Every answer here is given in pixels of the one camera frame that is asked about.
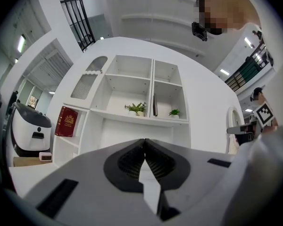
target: white arched wall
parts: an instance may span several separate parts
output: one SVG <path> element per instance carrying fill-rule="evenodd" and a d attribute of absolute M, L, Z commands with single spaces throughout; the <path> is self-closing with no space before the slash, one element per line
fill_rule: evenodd
<path fill-rule="evenodd" d="M 47 110 L 52 122 L 52 136 L 63 102 L 70 96 L 88 65 L 99 56 L 110 60 L 115 55 L 148 57 L 178 65 L 189 109 L 191 147 L 225 153 L 228 144 L 227 114 L 235 106 L 243 121 L 236 94 L 210 70 L 169 48 L 130 38 L 97 41 L 67 72 Z"/>

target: potted plant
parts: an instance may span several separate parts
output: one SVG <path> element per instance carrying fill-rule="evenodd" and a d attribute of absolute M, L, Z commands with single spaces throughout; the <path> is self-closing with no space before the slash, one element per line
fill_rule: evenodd
<path fill-rule="evenodd" d="M 169 113 L 169 117 L 174 118 L 174 119 L 179 119 L 179 113 L 180 111 L 177 109 L 171 110 L 171 112 Z"/>
<path fill-rule="evenodd" d="M 144 116 L 146 103 L 140 102 L 138 105 L 132 103 L 132 105 L 125 105 L 125 108 L 129 110 L 130 116 Z"/>

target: small green plant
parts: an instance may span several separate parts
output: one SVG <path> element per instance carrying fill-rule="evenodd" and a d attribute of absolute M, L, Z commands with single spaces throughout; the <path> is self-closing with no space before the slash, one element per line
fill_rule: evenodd
<path fill-rule="evenodd" d="M 125 108 L 128 109 L 129 111 L 134 111 L 136 115 L 139 111 L 144 112 L 146 109 L 146 102 L 142 103 L 140 102 L 138 105 L 135 105 L 132 103 L 132 105 L 125 105 Z"/>
<path fill-rule="evenodd" d="M 169 113 L 169 115 L 178 115 L 180 113 L 180 111 L 179 110 L 172 110 L 170 113 Z"/>

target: black window grille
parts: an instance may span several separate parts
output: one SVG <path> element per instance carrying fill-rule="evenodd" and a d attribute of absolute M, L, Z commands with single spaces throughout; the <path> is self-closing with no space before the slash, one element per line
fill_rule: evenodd
<path fill-rule="evenodd" d="M 78 44 L 82 51 L 89 45 L 95 43 L 87 14 L 84 8 L 83 0 L 62 0 L 65 4 L 71 23 L 78 39 Z"/>
<path fill-rule="evenodd" d="M 245 85 L 248 81 L 255 77 L 271 59 L 265 44 L 260 42 L 254 52 L 245 59 L 242 66 L 230 77 L 225 83 L 233 90 L 236 91 Z"/>

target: red book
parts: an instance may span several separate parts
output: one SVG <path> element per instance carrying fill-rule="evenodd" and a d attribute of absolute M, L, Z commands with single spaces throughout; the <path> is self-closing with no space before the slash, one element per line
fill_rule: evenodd
<path fill-rule="evenodd" d="M 60 137 L 72 137 L 77 114 L 78 113 L 76 111 L 62 106 L 60 115 L 58 116 L 55 135 Z"/>

